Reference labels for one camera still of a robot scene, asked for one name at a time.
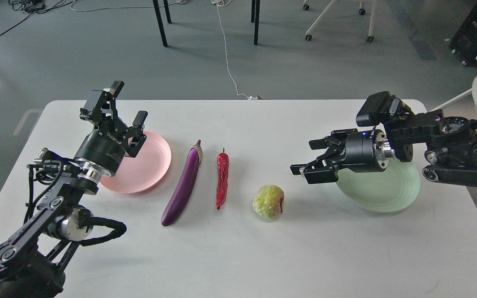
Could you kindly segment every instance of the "floor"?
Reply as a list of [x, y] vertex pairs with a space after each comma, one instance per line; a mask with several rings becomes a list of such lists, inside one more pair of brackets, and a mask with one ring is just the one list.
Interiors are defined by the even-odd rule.
[[[472, 86], [477, 67], [462, 66], [448, 44], [475, 0], [379, 0], [372, 43], [371, 8], [361, 16], [358, 4], [339, 2], [306, 41], [327, 2], [304, 11], [299, 0], [261, 1], [258, 46], [249, 1], [171, 5], [167, 48], [153, 8], [74, 11], [147, 0], [80, 0], [30, 16], [0, 37], [0, 189], [48, 102], [86, 99], [114, 80], [125, 81], [120, 100], [364, 99], [388, 90], [428, 110]], [[27, 16], [0, 1], [0, 34]], [[469, 99], [445, 115], [477, 116]]]

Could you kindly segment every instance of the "eggplant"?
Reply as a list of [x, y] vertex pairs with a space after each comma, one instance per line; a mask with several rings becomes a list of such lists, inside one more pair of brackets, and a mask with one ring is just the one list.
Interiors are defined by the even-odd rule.
[[191, 148], [187, 155], [185, 167], [176, 186], [174, 194], [167, 204], [163, 215], [161, 216], [161, 225], [169, 226], [176, 222], [181, 213], [187, 206], [191, 193], [195, 186], [196, 177], [198, 175], [198, 168], [202, 162], [202, 148], [200, 147], [200, 140]]

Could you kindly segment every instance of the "table leg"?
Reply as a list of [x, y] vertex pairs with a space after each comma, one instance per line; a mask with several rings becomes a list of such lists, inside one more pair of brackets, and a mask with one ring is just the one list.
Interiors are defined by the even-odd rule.
[[169, 2], [168, 0], [163, 0], [163, 4], [165, 6], [165, 14], [167, 15], [167, 23], [171, 24], [171, 13], [169, 11]]
[[253, 44], [257, 45], [259, 40], [259, 14], [260, 14], [261, 0], [255, 0], [255, 36], [253, 38]]
[[251, 0], [251, 22], [255, 22], [255, 1], [257, 0]]
[[154, 3], [154, 10], [156, 11], [157, 25], [159, 26], [159, 33], [161, 34], [161, 41], [163, 46], [168, 47], [167, 37], [165, 36], [165, 29], [163, 28], [163, 20], [161, 19], [161, 12], [159, 11], [159, 3], [157, 0], [152, 0]]

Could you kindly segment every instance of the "white chair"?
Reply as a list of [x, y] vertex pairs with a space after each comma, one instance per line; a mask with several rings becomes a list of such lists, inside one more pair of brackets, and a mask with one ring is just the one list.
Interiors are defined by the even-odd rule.
[[[308, 5], [310, 0], [305, 0], [303, 2], [303, 9], [308, 10], [310, 8], [310, 5]], [[325, 8], [325, 10], [320, 14], [320, 16], [314, 21], [312, 26], [308, 29], [306, 32], [305, 39], [310, 41], [312, 40], [312, 31], [316, 26], [321, 22], [321, 20], [327, 15], [327, 12], [332, 8], [333, 5], [335, 5], [336, 2], [339, 0], [332, 0], [329, 5]], [[364, 9], [364, 2], [371, 2], [371, 21], [369, 22], [369, 34], [367, 35], [367, 41], [372, 42], [375, 37], [373, 36], [373, 27], [375, 26], [375, 8], [376, 8], [376, 0], [344, 0], [344, 1], [354, 1], [354, 2], [360, 2], [360, 9], [358, 10], [358, 13], [360, 15], [364, 15], [366, 13], [366, 10]]]

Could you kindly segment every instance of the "white table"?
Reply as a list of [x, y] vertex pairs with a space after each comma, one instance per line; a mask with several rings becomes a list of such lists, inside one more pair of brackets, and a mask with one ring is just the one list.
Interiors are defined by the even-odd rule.
[[[141, 194], [102, 188], [83, 197], [95, 216], [123, 221], [128, 231], [79, 248], [57, 297], [477, 297], [477, 210], [465, 187], [421, 177], [410, 207], [380, 215], [354, 205], [334, 183], [308, 185], [291, 174], [290, 164], [322, 153], [310, 150], [309, 140], [356, 127], [363, 102], [119, 101], [127, 123], [137, 110], [149, 112], [145, 130], [169, 142], [172, 164]], [[424, 111], [420, 102], [405, 102]], [[0, 243], [22, 224], [25, 166], [42, 147], [72, 158], [91, 131], [78, 118], [83, 105], [55, 101], [45, 108], [0, 193]], [[193, 195], [178, 222], [164, 228], [161, 214], [198, 139], [204, 160]], [[227, 201], [217, 211], [222, 147], [231, 168]], [[414, 162], [423, 168], [424, 145], [415, 149]], [[284, 214], [273, 222], [251, 207], [266, 184], [285, 192]], [[41, 238], [40, 249], [47, 252], [53, 243]]]

